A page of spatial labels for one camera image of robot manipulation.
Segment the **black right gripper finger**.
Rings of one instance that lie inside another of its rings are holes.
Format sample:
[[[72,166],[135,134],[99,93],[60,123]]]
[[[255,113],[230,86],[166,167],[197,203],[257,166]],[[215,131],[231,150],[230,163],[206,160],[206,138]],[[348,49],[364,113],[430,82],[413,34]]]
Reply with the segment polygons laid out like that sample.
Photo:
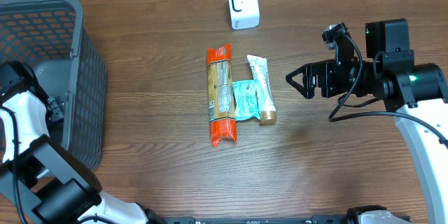
[[[293,78],[286,77],[286,82],[295,88],[304,98],[308,98],[307,88],[293,80]]]
[[[293,77],[295,77],[295,76],[297,76],[297,75],[299,75],[299,74],[302,74],[302,73],[304,72],[304,70],[305,70],[305,65],[303,65],[303,66],[297,68],[296,70],[294,70],[294,71],[292,71],[291,73],[288,73],[288,74],[286,75],[286,80],[287,80],[287,81],[292,81]]]

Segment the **white tube with gold cap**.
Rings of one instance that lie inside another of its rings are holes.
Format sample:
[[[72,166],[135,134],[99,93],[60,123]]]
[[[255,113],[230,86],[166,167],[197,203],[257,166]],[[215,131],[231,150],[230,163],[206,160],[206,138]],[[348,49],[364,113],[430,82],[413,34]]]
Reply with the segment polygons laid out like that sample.
[[[257,102],[261,125],[274,125],[277,121],[277,110],[274,105],[270,87],[270,76],[267,60],[264,57],[247,55],[253,80],[257,84]]]

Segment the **mint green wipes packet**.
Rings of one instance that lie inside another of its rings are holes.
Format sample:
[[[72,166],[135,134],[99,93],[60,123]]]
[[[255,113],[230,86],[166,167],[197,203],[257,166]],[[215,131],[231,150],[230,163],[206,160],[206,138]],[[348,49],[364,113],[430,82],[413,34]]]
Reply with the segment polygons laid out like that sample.
[[[254,80],[239,80],[233,83],[235,98],[235,119],[245,121],[260,119],[258,109],[258,84]]]

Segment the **orange spaghetti packet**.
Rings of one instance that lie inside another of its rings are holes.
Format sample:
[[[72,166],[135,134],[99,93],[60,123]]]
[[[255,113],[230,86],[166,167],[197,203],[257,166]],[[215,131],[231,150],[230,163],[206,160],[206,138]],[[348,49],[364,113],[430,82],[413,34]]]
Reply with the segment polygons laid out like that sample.
[[[209,48],[206,56],[210,140],[217,147],[224,140],[237,142],[231,44]]]

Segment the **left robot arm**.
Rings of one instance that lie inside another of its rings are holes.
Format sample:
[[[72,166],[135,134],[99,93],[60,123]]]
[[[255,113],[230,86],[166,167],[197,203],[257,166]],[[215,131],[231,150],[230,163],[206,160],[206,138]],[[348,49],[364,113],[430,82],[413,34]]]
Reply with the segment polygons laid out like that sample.
[[[89,168],[50,139],[50,112],[28,66],[1,64],[1,194],[14,203],[21,222],[159,223],[150,209],[103,191]]]

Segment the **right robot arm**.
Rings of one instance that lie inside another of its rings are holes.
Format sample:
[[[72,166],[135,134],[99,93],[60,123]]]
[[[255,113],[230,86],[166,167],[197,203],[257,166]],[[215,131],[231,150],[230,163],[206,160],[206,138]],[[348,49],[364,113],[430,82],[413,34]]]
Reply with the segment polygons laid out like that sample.
[[[430,223],[447,222],[447,80],[434,63],[417,65],[405,18],[365,25],[366,53],[344,23],[322,33],[334,59],[304,64],[286,82],[304,98],[337,97],[330,122],[391,116],[407,144]]]

